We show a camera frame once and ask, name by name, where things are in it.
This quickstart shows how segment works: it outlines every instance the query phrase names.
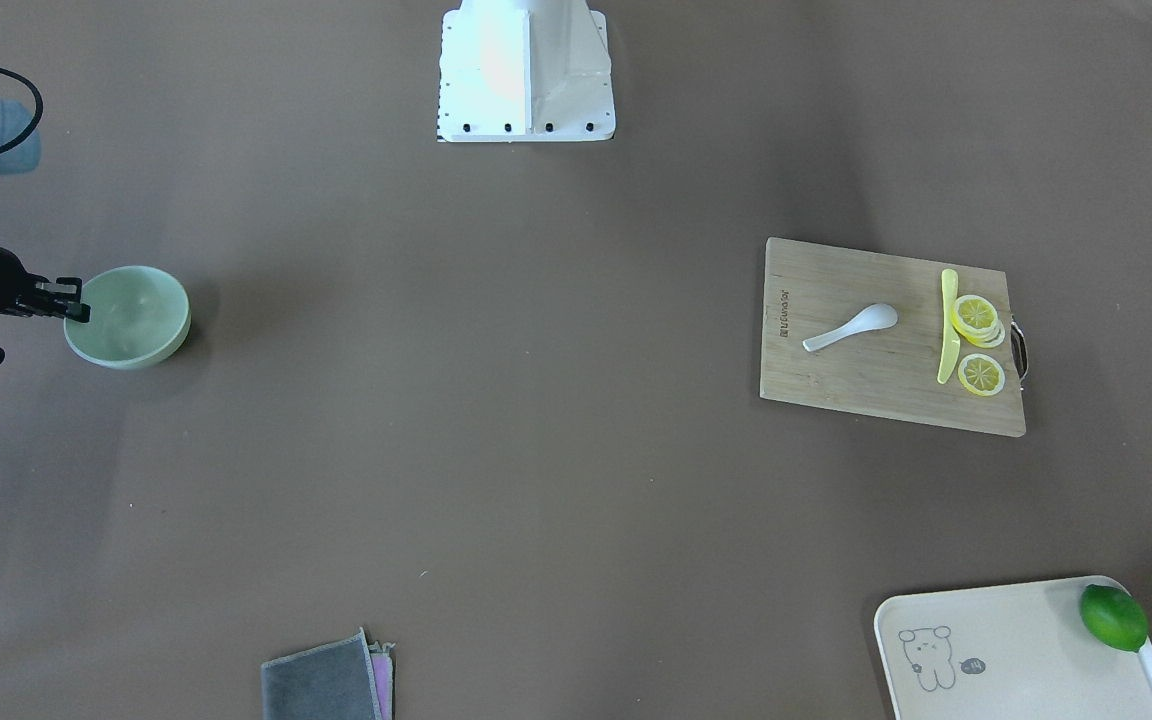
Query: green lime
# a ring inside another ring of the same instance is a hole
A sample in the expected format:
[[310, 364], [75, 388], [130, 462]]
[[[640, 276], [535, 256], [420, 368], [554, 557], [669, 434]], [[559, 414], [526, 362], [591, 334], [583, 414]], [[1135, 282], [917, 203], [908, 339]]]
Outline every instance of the green lime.
[[1078, 613], [1096, 638], [1113, 649], [1137, 652], [1149, 637], [1144, 611], [1119, 588], [1087, 585], [1078, 601]]

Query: lemon slice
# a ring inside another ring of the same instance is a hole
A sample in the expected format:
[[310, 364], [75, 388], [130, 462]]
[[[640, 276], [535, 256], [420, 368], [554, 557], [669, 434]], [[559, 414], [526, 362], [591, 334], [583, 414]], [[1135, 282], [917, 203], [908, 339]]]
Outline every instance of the lemon slice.
[[1000, 324], [1000, 325], [998, 325], [998, 329], [996, 329], [995, 334], [993, 334], [993, 338], [990, 338], [990, 340], [980, 341], [980, 340], [977, 340], [977, 338], [969, 338], [968, 342], [970, 342], [970, 343], [972, 343], [973, 346], [977, 346], [977, 347], [987, 348], [987, 350], [988, 350], [988, 348], [991, 348], [991, 347], [999, 347], [999, 346], [1001, 346], [1002, 341], [1005, 341], [1005, 340], [1007, 340], [1007, 328], [1002, 327], [1002, 325]]
[[955, 300], [950, 324], [963, 338], [979, 341], [993, 338], [1001, 325], [995, 306], [979, 295], [963, 295]]
[[1002, 392], [1002, 386], [1007, 382], [1002, 365], [988, 355], [973, 353], [964, 357], [958, 364], [958, 381], [972, 395], [988, 397]]

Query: cutting board handle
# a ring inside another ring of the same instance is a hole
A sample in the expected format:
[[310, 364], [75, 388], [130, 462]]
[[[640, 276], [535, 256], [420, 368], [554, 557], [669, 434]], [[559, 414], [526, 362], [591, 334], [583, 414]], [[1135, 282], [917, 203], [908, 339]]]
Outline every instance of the cutting board handle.
[[1025, 353], [1025, 332], [1016, 318], [1011, 318], [1011, 363], [1016, 364], [1016, 376], [1024, 382], [1029, 378], [1029, 354]]

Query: white tray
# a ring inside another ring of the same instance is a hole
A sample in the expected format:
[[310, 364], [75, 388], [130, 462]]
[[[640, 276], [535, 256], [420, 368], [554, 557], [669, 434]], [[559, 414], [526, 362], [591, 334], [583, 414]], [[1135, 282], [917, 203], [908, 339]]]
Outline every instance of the white tray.
[[1152, 644], [1108, 647], [1078, 600], [1102, 575], [888, 598], [874, 614], [897, 720], [1152, 720]]

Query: gray cloth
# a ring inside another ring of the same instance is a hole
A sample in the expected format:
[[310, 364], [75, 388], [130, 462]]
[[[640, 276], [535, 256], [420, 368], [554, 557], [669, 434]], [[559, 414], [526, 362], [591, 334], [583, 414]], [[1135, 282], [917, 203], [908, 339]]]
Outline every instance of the gray cloth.
[[364, 630], [262, 665], [265, 720], [381, 720]]

